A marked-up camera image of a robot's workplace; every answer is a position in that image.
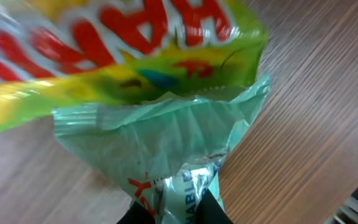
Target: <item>mint green wrapper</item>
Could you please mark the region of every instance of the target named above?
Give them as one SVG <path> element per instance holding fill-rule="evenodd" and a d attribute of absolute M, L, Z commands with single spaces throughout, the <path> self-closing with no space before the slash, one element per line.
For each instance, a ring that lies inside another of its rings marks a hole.
<path fill-rule="evenodd" d="M 263 107 L 269 75 L 138 106 L 83 105 L 53 112 L 60 144 L 143 205 L 157 223 L 193 223 L 203 193 L 218 202 L 218 170 Z"/>

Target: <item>brown wood grain surface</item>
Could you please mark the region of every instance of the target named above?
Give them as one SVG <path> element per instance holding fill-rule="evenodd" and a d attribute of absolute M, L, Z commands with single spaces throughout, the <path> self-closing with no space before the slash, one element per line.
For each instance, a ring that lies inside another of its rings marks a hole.
<path fill-rule="evenodd" d="M 270 31 L 268 103 L 230 155 L 234 223 L 322 223 L 358 186 L 358 0 L 253 0 Z M 53 139 L 44 118 L 0 135 L 0 224 L 116 223 L 130 198 Z"/>

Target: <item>wooden table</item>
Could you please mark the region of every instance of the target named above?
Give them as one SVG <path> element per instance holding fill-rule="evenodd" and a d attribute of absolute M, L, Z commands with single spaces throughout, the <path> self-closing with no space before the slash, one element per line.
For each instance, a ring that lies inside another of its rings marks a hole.
<path fill-rule="evenodd" d="M 358 186 L 358 0 L 251 1 L 273 90 L 221 171 L 235 223 L 322 223 Z M 0 224 L 115 223 L 129 196 L 53 139 L 44 118 L 0 135 Z"/>

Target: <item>black object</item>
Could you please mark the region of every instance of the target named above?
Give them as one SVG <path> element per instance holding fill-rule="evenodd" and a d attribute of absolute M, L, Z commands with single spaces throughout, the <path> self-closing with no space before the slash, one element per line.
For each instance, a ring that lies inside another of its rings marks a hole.
<path fill-rule="evenodd" d="M 196 210 L 195 224 L 233 224 L 219 206 L 212 193 L 207 190 Z M 155 224 L 150 213 L 137 202 L 117 224 Z"/>

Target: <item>plastic wrapper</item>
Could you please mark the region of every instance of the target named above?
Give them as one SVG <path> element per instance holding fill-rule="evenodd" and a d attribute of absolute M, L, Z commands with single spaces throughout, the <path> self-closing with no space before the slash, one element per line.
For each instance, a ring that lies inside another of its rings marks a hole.
<path fill-rule="evenodd" d="M 194 223 L 208 187 L 222 206 L 216 175 L 255 121 L 269 88 L 264 75 L 248 89 L 167 93 L 140 106 L 60 109 L 54 112 L 55 135 L 118 182 L 158 223 Z"/>
<path fill-rule="evenodd" d="M 0 131 L 54 108 L 249 87 L 266 41 L 234 0 L 0 0 Z"/>

